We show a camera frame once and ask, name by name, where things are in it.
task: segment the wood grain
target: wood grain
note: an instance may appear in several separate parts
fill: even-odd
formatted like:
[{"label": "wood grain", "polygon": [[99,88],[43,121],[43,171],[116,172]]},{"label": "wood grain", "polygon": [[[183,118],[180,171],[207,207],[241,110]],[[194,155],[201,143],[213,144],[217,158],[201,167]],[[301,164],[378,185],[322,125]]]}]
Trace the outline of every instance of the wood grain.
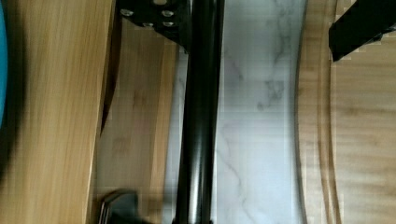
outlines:
[{"label": "wood grain", "polygon": [[308,223],[394,223],[396,39],[332,63],[327,32],[355,1],[307,2],[298,130]]},{"label": "wood grain", "polygon": [[111,0],[7,1],[0,223],[86,223],[113,8]]},{"label": "wood grain", "polygon": [[116,189],[135,189],[140,215],[161,223],[163,181],[177,45],[122,22],[120,66],[100,139],[96,203]]},{"label": "wood grain", "polygon": [[308,223],[340,223],[332,161],[328,33],[336,1],[308,0],[298,83],[298,134]]},{"label": "wood grain", "polygon": [[[354,1],[338,1],[337,17]],[[396,34],[332,65],[332,140],[343,222],[396,219]]]}]

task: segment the black pipe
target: black pipe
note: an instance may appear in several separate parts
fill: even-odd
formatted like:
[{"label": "black pipe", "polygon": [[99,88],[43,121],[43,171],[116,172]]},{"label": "black pipe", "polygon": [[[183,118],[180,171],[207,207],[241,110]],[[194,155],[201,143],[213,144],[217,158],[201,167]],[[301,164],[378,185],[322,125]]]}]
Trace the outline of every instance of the black pipe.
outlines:
[{"label": "black pipe", "polygon": [[174,224],[209,224],[224,0],[194,0]]}]

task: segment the black metal frame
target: black metal frame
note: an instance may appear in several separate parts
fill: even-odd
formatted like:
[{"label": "black metal frame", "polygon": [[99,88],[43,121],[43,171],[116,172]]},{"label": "black metal frame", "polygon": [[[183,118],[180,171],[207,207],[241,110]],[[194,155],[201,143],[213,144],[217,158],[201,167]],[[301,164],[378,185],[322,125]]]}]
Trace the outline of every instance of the black metal frame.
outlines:
[{"label": "black metal frame", "polygon": [[194,0],[173,224],[209,224],[224,0]]},{"label": "black metal frame", "polygon": [[329,30],[333,60],[395,31],[395,10],[394,0],[358,0]]},{"label": "black metal frame", "polygon": [[[156,5],[152,0],[119,0],[117,4],[117,8],[131,12],[130,16],[124,15],[128,21],[140,27],[150,26],[157,33],[178,43],[187,52],[190,51],[190,0],[167,0],[165,5]],[[172,15],[164,16],[165,11]]]},{"label": "black metal frame", "polygon": [[[173,224],[209,224],[212,201],[215,134],[224,0],[120,0],[118,8],[133,23],[150,26],[183,46],[189,55],[182,149]],[[164,17],[164,10],[176,12]],[[149,224],[137,214],[136,192],[119,190],[102,201],[100,224]]]}]

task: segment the black clamp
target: black clamp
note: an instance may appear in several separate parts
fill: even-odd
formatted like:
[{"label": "black clamp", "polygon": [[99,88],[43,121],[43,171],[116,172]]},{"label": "black clamp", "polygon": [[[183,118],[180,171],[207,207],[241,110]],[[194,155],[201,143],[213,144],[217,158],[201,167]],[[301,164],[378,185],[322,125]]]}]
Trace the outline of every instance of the black clamp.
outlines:
[{"label": "black clamp", "polygon": [[137,193],[120,189],[107,195],[101,204],[99,224],[150,224],[138,215]]},{"label": "black clamp", "polygon": [[167,0],[164,5],[152,0],[119,0],[118,8],[125,19],[140,27],[152,27],[190,52],[190,0]]},{"label": "black clamp", "polygon": [[362,45],[395,31],[396,1],[358,0],[329,31],[329,47],[336,62]]}]

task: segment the metal bolt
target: metal bolt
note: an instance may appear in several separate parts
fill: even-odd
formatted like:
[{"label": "metal bolt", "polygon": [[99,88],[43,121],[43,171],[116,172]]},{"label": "metal bolt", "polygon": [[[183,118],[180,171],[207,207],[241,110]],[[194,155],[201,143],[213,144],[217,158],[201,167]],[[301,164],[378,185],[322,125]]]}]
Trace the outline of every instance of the metal bolt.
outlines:
[{"label": "metal bolt", "polygon": [[162,12],[163,16],[165,17],[172,17],[173,15],[175,15],[175,13],[173,11],[169,11],[169,10],[164,10]]},{"label": "metal bolt", "polygon": [[174,25],[174,23],[171,21],[165,21],[165,22],[163,22],[163,25],[166,27],[172,27]]},{"label": "metal bolt", "polygon": [[126,16],[126,17],[130,17],[130,16],[134,15],[134,13],[131,10],[124,9],[124,8],[120,10],[120,13],[122,16]]},{"label": "metal bolt", "polygon": [[152,27],[154,24],[153,23],[151,23],[151,22],[145,22],[145,23],[143,23],[143,26],[144,27]]}]

